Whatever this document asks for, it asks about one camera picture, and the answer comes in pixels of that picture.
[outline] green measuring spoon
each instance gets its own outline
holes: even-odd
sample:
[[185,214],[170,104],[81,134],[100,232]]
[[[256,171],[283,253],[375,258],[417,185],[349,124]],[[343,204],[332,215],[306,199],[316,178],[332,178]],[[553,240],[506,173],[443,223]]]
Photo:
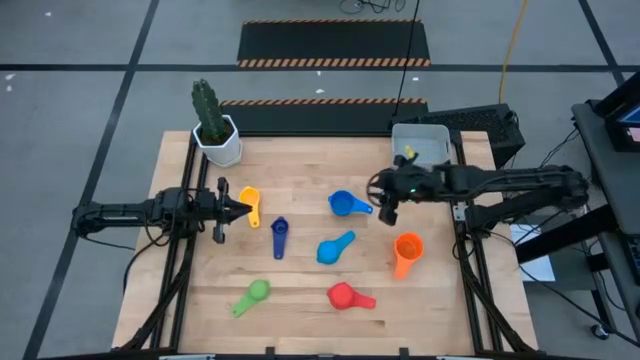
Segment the green measuring spoon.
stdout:
[[240,317],[253,305],[269,297],[270,286],[266,280],[255,280],[249,285],[247,294],[231,308],[231,316]]

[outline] white pot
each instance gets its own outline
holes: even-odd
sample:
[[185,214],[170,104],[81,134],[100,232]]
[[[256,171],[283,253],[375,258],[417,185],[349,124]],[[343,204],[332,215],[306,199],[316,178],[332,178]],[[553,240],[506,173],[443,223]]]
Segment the white pot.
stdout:
[[200,141],[200,137],[198,136],[200,124],[193,129],[193,136],[196,138],[198,146],[202,152],[207,155],[209,161],[220,167],[229,167],[242,160],[242,141],[240,141],[238,129],[236,129],[236,124],[233,123],[231,116],[222,115],[222,117],[231,124],[231,127],[233,127],[233,134],[231,134],[231,137],[229,137],[224,144],[215,146],[203,145],[202,141]]

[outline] potted cactus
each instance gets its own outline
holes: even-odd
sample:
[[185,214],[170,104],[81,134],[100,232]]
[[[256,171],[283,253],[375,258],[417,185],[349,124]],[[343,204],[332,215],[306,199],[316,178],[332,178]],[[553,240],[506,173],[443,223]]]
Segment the potted cactus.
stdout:
[[209,83],[200,79],[193,82],[191,92],[193,107],[200,124],[193,129],[193,136],[202,152],[212,163],[229,167],[242,159],[242,141],[231,116],[220,111],[216,93]]

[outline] white paper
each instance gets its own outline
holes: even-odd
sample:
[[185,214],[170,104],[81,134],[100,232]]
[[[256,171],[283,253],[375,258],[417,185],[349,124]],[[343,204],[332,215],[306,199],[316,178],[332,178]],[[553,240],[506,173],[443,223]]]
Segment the white paper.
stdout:
[[[531,231],[531,229],[535,228],[537,225],[511,225],[511,241],[516,242],[520,238],[522,238],[526,233]],[[540,230],[532,231],[531,234],[527,235],[520,244],[525,243],[536,236],[540,235]],[[531,276],[535,277],[540,281],[556,281],[556,277],[553,274],[553,268],[551,267],[551,260],[549,260],[549,256],[543,256],[541,258],[537,258],[535,260],[531,260],[528,263],[522,264],[522,268],[524,268]],[[527,274],[525,274],[522,270],[520,270],[520,276],[522,277],[522,281],[534,281]]]

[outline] gray bin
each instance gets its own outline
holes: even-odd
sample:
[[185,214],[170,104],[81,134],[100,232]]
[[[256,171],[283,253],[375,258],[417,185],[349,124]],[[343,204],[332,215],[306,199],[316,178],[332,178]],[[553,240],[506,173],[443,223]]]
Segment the gray bin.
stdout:
[[430,169],[451,160],[449,129],[444,125],[396,124],[391,130],[391,163],[396,155],[408,158],[405,151],[409,145],[418,153],[415,165]]

